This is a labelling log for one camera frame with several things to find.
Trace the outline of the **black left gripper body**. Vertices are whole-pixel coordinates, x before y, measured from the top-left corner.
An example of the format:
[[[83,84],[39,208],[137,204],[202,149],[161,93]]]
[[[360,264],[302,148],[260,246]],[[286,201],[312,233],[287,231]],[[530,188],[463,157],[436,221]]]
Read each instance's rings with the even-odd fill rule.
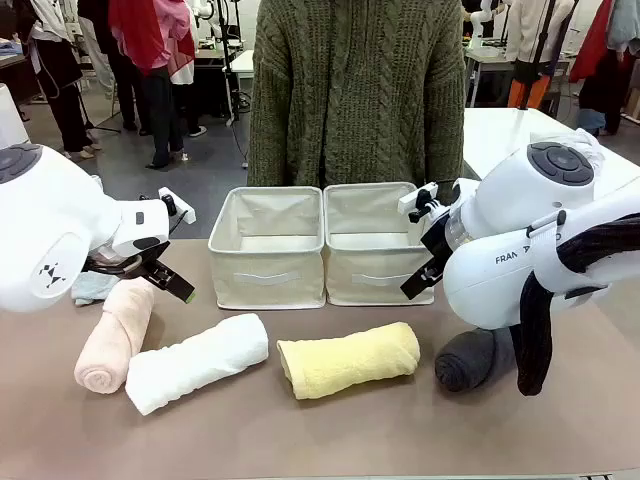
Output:
[[[88,257],[83,272],[95,272],[116,276],[120,279],[144,278],[154,286],[166,286],[172,276],[172,270],[164,265],[160,256],[169,247],[162,243],[129,257],[117,264],[101,264],[97,259]]]

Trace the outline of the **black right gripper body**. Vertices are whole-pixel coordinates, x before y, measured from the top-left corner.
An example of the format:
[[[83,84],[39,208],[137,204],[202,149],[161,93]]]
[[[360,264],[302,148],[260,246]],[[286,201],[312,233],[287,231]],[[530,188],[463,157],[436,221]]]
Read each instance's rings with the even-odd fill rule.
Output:
[[[449,215],[439,217],[421,238],[421,242],[431,254],[431,259],[426,263],[427,269],[443,269],[453,253],[446,239],[449,218]]]

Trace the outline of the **light teal towel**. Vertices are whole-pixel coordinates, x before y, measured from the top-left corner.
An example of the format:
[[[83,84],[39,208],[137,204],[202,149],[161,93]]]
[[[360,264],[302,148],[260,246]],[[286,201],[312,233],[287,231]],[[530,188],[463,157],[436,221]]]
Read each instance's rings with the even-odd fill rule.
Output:
[[[71,288],[71,299],[76,307],[104,301],[119,278],[97,272],[82,272]]]

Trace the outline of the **pink towel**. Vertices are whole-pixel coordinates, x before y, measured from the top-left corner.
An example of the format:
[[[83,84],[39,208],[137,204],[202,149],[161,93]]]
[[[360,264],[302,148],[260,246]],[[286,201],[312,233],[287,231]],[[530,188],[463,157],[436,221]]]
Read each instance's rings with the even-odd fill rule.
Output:
[[[144,278],[121,280],[112,288],[75,365],[80,386],[98,394],[120,388],[131,358],[141,350],[154,302],[154,288]]]

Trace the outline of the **white towel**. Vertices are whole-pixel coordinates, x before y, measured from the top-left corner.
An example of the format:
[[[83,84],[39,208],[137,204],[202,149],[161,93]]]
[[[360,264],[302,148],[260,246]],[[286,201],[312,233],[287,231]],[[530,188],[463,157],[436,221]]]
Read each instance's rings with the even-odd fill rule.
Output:
[[[146,416],[197,389],[264,362],[268,345],[258,315],[226,318],[180,343],[133,356],[125,391],[138,412]]]

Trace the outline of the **dark grey towel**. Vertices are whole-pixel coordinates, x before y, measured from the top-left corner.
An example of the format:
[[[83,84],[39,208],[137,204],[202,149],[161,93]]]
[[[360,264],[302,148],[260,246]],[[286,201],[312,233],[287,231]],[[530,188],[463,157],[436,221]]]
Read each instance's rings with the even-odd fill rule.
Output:
[[[437,353],[434,373],[450,393],[464,393],[495,383],[516,368],[509,328],[476,328],[456,335]]]

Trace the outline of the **yellow towel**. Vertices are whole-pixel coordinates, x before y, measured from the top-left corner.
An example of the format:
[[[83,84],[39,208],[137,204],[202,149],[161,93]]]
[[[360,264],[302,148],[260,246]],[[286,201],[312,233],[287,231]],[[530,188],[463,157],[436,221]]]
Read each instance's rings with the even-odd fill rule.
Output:
[[[316,400],[354,385],[410,376],[421,358],[418,339],[404,322],[340,338],[280,340],[276,346],[298,400]]]

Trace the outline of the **beige fabric storage bin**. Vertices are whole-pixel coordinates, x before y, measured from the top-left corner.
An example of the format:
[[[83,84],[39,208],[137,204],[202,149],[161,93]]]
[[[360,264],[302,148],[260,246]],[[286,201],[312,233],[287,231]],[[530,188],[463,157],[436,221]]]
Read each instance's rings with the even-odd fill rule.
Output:
[[[407,182],[333,185],[324,189],[325,287],[338,306],[430,305],[429,287],[410,300],[401,290],[431,254],[421,243],[424,223],[398,211],[416,191]]]
[[[228,310],[323,307],[324,246],[319,189],[231,190],[208,240],[217,305]]]

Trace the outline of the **white side table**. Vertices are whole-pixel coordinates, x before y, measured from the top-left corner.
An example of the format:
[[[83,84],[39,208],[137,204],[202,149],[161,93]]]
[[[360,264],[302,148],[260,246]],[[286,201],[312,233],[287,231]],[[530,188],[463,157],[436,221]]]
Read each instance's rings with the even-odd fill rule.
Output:
[[[532,133],[565,134],[572,129],[535,109],[466,108],[463,176],[482,179]]]

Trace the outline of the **person in green knit sweater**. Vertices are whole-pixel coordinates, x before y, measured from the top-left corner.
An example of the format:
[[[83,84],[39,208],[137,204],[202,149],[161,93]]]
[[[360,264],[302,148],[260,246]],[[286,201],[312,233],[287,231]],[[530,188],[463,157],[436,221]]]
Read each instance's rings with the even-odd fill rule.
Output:
[[[251,186],[437,183],[463,170],[460,0],[261,0]]]

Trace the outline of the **background person red scarf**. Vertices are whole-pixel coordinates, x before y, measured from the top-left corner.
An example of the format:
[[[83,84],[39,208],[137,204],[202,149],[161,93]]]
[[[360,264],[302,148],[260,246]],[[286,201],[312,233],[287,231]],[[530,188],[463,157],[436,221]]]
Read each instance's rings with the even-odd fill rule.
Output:
[[[185,158],[171,76],[195,59],[190,8],[186,0],[109,0],[108,24],[148,104],[155,152],[146,167],[163,170]]]

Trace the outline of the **background person in black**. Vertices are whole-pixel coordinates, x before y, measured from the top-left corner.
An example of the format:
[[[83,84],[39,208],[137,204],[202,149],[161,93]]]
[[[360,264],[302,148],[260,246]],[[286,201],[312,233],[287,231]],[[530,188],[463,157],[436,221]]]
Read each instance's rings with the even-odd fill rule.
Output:
[[[12,0],[16,31],[61,133],[64,155],[92,159],[100,145],[83,122],[77,82],[82,72],[72,51],[58,0]]]

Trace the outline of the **white background desk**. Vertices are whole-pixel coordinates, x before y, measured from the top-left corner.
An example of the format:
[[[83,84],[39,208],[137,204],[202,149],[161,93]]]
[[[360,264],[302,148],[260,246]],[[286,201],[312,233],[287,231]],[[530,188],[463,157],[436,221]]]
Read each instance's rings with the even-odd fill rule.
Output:
[[[239,75],[240,78],[252,79],[254,76],[253,50],[246,50],[236,56],[228,66],[223,68],[227,94],[231,94],[231,76]]]

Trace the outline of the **red hanging garment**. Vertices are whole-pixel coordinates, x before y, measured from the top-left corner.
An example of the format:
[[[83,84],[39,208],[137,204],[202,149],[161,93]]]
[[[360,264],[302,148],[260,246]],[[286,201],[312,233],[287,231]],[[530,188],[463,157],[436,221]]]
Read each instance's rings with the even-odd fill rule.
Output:
[[[615,0],[602,0],[593,22],[586,34],[574,65],[569,82],[574,84],[586,79],[596,71],[598,62],[607,53],[607,28]]]

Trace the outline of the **light blue hanging garment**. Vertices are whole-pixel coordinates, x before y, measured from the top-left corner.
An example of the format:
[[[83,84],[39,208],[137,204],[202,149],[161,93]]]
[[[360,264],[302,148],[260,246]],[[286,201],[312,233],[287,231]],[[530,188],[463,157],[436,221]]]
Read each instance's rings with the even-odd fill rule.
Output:
[[[640,55],[640,0],[613,0],[607,27],[611,50]]]

